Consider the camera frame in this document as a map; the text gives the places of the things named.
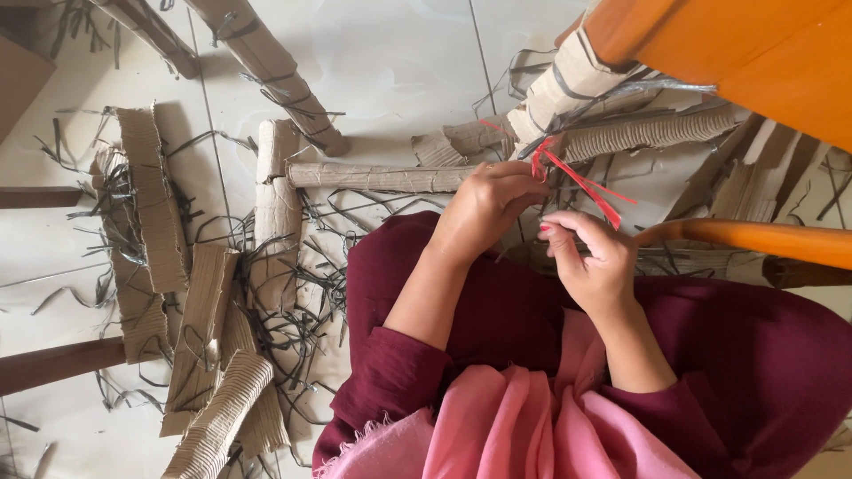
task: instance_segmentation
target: maroon top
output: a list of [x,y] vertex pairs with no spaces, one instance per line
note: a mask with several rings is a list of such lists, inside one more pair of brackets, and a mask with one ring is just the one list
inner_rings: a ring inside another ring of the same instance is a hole
[[[391,218],[349,253],[352,376],[314,466],[385,413],[399,420],[440,407],[466,367],[509,362],[556,373],[562,286],[484,255],[471,268],[446,352],[381,327],[438,216]],[[680,381],[650,394],[601,393],[704,479],[793,476],[852,409],[852,326],[807,299],[759,286],[686,276],[636,279],[636,299]]]

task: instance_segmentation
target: white tile floor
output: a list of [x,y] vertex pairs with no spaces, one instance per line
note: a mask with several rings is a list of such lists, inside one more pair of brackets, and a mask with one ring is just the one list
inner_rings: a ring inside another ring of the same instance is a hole
[[[509,60],[519,49],[550,49],[553,38],[585,4],[554,0],[252,0],[260,17],[299,62],[300,73],[326,109],[347,113],[335,123],[352,143],[345,160],[362,164],[415,164],[411,136],[475,119],[471,105],[487,94],[489,85],[496,89],[493,105],[490,100],[483,102],[480,116],[511,109],[516,101],[506,94],[506,78],[498,83]],[[158,126],[171,147],[211,129],[237,138],[256,138],[262,120],[284,117],[280,108],[259,94],[256,85],[237,78],[239,64],[224,47],[210,46],[209,29],[181,0],[162,16],[187,44],[196,45],[204,80],[175,80],[156,54],[126,30],[120,70],[112,67],[111,51],[89,53],[88,37],[67,39],[56,60],[55,75],[0,145],[3,185],[74,185],[85,180],[47,159],[32,135],[52,144],[51,119],[58,117],[63,157],[75,158],[86,169],[91,160],[89,143],[101,117],[54,113],[59,108],[143,107],[156,100]],[[104,15],[95,17],[99,25],[106,25]],[[110,120],[102,137],[118,139],[115,127]],[[255,162],[252,152],[222,138],[208,138],[170,160],[176,181],[190,196],[198,197],[195,207],[206,211],[193,221],[190,238],[199,224],[215,215],[244,216],[251,210]],[[667,175],[649,177],[636,187],[653,185],[657,193],[676,190],[679,178],[688,176],[688,170],[675,169],[671,179],[664,179],[670,177]],[[323,199],[327,193],[312,195]],[[360,201],[352,195],[340,200],[346,205]],[[655,198],[654,202],[666,200]],[[73,229],[97,228],[99,221],[69,222],[65,218],[66,213],[89,206],[0,211],[0,246],[5,250],[0,256],[0,283],[105,262],[101,254],[81,257],[86,247],[96,244],[95,237]],[[631,214],[626,215],[625,224],[647,222]],[[373,227],[379,224],[379,217],[376,208],[359,215]],[[205,230],[204,236],[224,232],[222,222]],[[340,248],[333,235],[321,234],[317,239],[326,249]],[[0,289],[0,308],[8,311],[0,315],[0,356],[97,338],[98,325],[109,311],[86,309],[70,295],[58,297],[38,315],[29,312],[61,286],[75,286],[91,299],[95,278],[105,269]],[[852,314],[848,295],[826,289],[808,294],[825,297],[822,301],[832,303],[845,317]],[[303,295],[302,300],[308,301],[311,291]],[[107,335],[116,334],[115,326],[107,330]],[[338,386],[348,376],[348,351],[345,345],[337,347],[338,334],[337,326],[330,329],[324,347],[327,356],[318,358],[312,372],[312,378],[322,378],[331,386]],[[167,380],[163,364],[146,363],[142,368],[155,381]],[[157,397],[165,396],[164,390],[151,388],[138,378],[137,366],[116,366],[109,375],[122,389],[143,388]],[[308,399],[308,410],[316,418],[330,417],[329,395],[320,393]],[[43,477],[159,477],[178,440],[158,439],[160,415],[150,406],[127,408],[123,404],[108,413],[92,374],[7,396],[0,407],[2,414],[42,427],[32,433],[11,426],[8,436],[0,438],[0,448],[8,448],[9,443],[14,448],[14,463],[22,476],[32,474],[45,444],[54,442]],[[297,420],[293,424],[298,453],[309,462],[320,428]],[[279,465],[282,477],[309,477],[308,470],[298,468],[286,450],[279,452],[277,460],[278,464],[276,458],[269,459],[276,476]]]

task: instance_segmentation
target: fabric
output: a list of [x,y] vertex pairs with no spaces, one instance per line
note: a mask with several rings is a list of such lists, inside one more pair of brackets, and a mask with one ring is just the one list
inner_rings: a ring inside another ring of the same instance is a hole
[[428,407],[391,425],[369,423],[317,476],[698,479],[635,418],[594,392],[606,360],[601,339],[583,313],[567,310],[565,323],[563,348],[573,351],[563,354],[554,382],[564,384],[556,391],[561,401],[544,372],[469,366],[450,384],[434,426]]
[[[479,258],[456,307],[446,353],[380,326],[438,215],[395,216],[349,253],[352,377],[314,449],[314,468],[384,412],[399,421],[440,409],[467,366],[510,363],[553,377],[561,360],[561,284],[513,263]],[[704,479],[786,478],[852,409],[852,326],[784,291],[685,276],[636,278],[636,298],[680,381],[600,396],[635,417]]]

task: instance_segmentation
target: cardboard box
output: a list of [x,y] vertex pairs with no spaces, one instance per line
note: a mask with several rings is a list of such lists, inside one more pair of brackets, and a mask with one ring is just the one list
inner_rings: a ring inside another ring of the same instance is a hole
[[0,143],[55,69],[42,57],[0,37]]

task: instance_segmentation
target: hand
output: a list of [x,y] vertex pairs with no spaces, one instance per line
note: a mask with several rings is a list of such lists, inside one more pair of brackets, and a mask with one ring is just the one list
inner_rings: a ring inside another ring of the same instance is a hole
[[550,187],[533,179],[529,163],[480,164],[444,209],[429,245],[470,265],[526,208],[541,204],[548,194]]
[[[581,257],[572,229],[589,247]],[[548,256],[556,259],[559,279],[568,294],[596,323],[623,317],[625,309],[638,307],[633,297],[636,242],[596,216],[577,211],[557,211],[544,217],[540,240],[548,240]]]

